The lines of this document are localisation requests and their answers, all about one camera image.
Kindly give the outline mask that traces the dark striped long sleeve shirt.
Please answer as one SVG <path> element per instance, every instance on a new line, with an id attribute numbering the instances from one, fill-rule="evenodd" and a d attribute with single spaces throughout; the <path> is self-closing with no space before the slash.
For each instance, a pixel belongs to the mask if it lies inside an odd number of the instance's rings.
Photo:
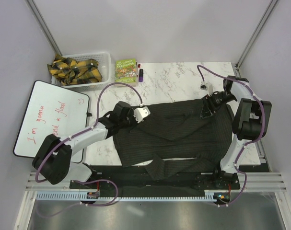
<path id="1" fill-rule="evenodd" d="M 214 116 L 200 119 L 202 106 L 200 99 L 149 105 L 144 121 L 113 136 L 122 166 L 148 161 L 153 180 L 213 171 L 231 144 L 233 113 L 222 105 Z"/>

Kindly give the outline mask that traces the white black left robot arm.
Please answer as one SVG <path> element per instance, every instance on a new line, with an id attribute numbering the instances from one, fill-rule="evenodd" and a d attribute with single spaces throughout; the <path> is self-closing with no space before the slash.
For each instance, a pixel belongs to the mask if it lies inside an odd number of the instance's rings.
<path id="1" fill-rule="evenodd" d="M 51 184 L 60 183 L 69 174 L 73 155 L 96 142 L 108 139 L 119 130 L 137 125 L 134 108 L 125 102 L 118 102 L 112 111 L 98 119 L 77 134 L 65 138 L 50 134 L 45 137 L 32 166 L 36 172 Z"/>

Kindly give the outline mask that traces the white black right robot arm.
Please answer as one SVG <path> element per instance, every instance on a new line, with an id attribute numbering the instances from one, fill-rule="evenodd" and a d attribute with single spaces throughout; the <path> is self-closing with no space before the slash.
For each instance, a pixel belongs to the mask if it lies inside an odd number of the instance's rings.
<path id="1" fill-rule="evenodd" d="M 228 102 L 239 103 L 232 123 L 233 140 L 211 177 L 212 185 L 219 189 L 236 184 L 246 149 L 265 136 L 272 108 L 271 102 L 256 96 L 247 79 L 228 76 L 223 79 L 223 88 L 221 92 L 209 93 L 202 98 L 200 114 L 200 119 L 206 119 Z"/>

